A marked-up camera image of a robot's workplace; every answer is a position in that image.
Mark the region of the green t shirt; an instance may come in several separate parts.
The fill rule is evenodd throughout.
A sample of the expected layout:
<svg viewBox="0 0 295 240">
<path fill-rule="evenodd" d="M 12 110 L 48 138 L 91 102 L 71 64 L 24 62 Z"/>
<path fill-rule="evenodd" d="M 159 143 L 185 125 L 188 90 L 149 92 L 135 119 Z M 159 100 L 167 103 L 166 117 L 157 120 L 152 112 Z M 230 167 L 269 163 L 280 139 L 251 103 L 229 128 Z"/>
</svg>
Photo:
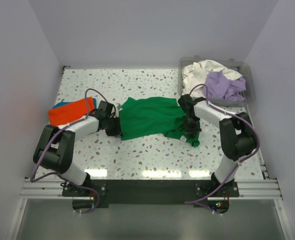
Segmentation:
<svg viewBox="0 0 295 240">
<path fill-rule="evenodd" d="M 199 134 L 189 137 L 184 131 L 186 114 L 175 98 L 129 97 L 119 111 L 121 139 L 132 140 L 154 134 L 185 140 L 192 147 L 200 145 Z"/>
</svg>

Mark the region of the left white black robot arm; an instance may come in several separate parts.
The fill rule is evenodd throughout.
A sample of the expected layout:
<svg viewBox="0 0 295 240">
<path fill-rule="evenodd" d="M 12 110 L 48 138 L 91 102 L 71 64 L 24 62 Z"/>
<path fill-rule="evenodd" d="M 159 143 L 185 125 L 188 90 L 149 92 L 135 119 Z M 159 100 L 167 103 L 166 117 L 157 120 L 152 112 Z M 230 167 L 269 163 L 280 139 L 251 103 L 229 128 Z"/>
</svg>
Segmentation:
<svg viewBox="0 0 295 240">
<path fill-rule="evenodd" d="M 38 181 L 38 167 L 50 170 L 74 186 L 91 187 L 91 177 L 74 163 L 75 142 L 87 135 L 104 130 L 107 136 L 116 137 L 121 134 L 120 118 L 112 103 L 101 101 L 98 108 L 87 111 L 78 120 L 61 126 L 47 125 L 44 127 L 33 154 L 35 169 L 31 182 Z"/>
</svg>

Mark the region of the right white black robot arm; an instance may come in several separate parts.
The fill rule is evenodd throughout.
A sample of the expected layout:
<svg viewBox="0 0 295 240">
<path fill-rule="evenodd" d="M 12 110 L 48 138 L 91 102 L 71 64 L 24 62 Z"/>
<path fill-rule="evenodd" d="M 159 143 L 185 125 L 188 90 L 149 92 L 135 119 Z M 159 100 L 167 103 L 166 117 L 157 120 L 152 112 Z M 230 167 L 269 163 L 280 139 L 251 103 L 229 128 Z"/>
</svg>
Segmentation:
<svg viewBox="0 0 295 240">
<path fill-rule="evenodd" d="M 204 97 L 192 99 L 182 95 L 178 104 L 185 113 L 183 129 L 188 137 L 193 138 L 201 132 L 200 120 L 205 120 L 219 129 L 223 157 L 211 180 L 227 184 L 235 179 L 239 164 L 259 150 L 260 140 L 249 115 L 246 112 L 233 113 L 217 107 Z"/>
</svg>

